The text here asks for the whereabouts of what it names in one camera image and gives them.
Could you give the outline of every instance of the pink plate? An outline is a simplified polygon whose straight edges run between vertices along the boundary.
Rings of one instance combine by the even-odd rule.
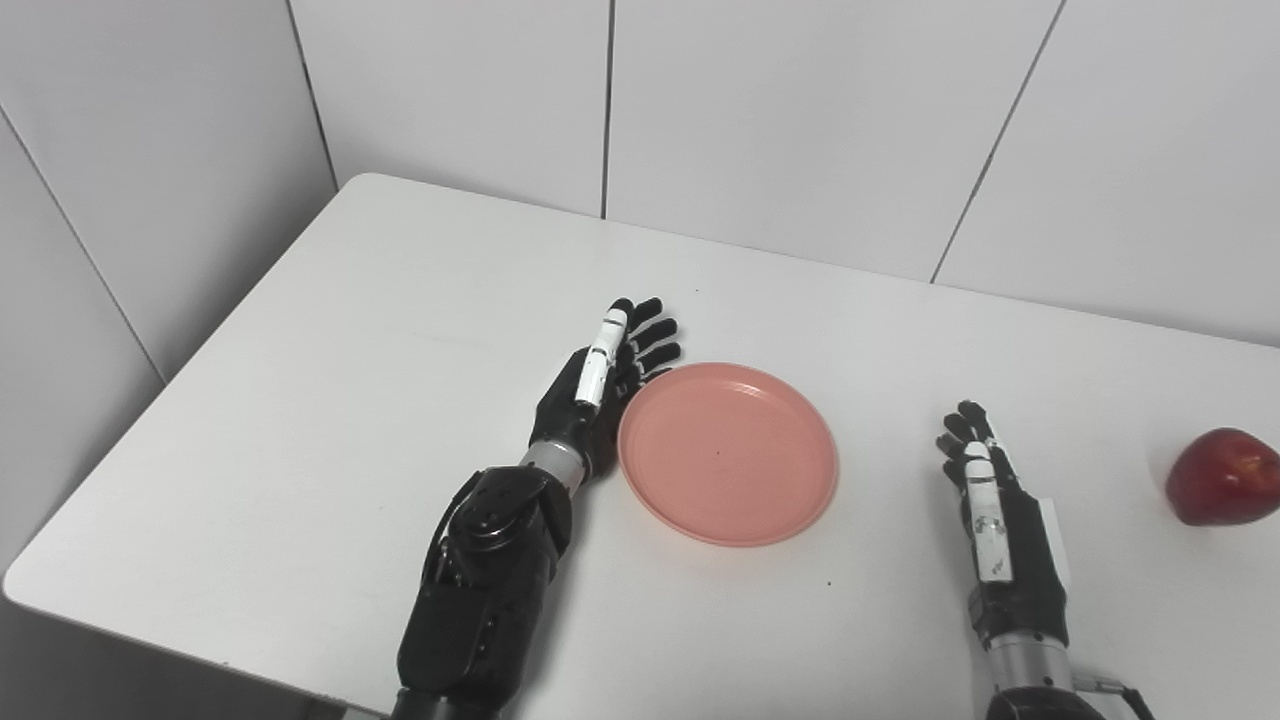
[[[685,365],[636,393],[618,459],[645,507],[717,544],[786,539],[836,491],[822,415],[785,382],[728,363]]]

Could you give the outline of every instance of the metal wrist cylinder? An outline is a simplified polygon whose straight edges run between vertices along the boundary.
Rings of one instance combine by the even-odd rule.
[[[997,635],[991,638],[987,659],[997,692],[1014,688],[1074,692],[1066,646],[1048,635],[1027,630]]]
[[[570,497],[573,497],[586,478],[586,461],[582,460],[582,455],[556,439],[540,439],[530,445],[525,456],[520,459],[520,464],[532,465],[549,473],[559,484],[564,486]]]

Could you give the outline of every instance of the white wall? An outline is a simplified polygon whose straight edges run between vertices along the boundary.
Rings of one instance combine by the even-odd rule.
[[[0,117],[0,569],[161,382]],[[0,716],[294,720],[292,693],[0,598]]]
[[[1280,345],[1277,28],[1069,0],[938,282]]]
[[[293,0],[339,183],[381,172],[598,215],[608,0]]]
[[[284,0],[0,0],[0,105],[173,377],[334,192]]]
[[[929,279],[1057,0],[617,0],[609,219]]]
[[[3,570],[335,188],[284,0],[0,0],[0,110]],[[3,717],[312,707],[0,600]]]

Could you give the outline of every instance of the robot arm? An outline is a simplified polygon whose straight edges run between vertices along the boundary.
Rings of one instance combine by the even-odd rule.
[[[538,404],[517,465],[471,477],[428,550],[401,643],[393,720],[495,720],[516,694],[547,585],[572,538],[572,496],[617,455],[622,409],[680,356],[657,299],[618,300]]]
[[[942,469],[960,491],[960,516],[978,587],[969,616],[991,664],[987,720],[1103,720],[1075,691],[1121,694],[1139,720],[1142,696],[1115,680],[1074,675],[1066,647],[1070,575],[1048,500],[1023,489],[986,410],[965,401],[943,419]]]

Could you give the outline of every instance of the apple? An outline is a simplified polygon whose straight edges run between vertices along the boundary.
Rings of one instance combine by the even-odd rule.
[[[1240,525],[1280,507],[1280,455],[1235,428],[1210,430],[1174,462],[1165,493],[1188,525]]]

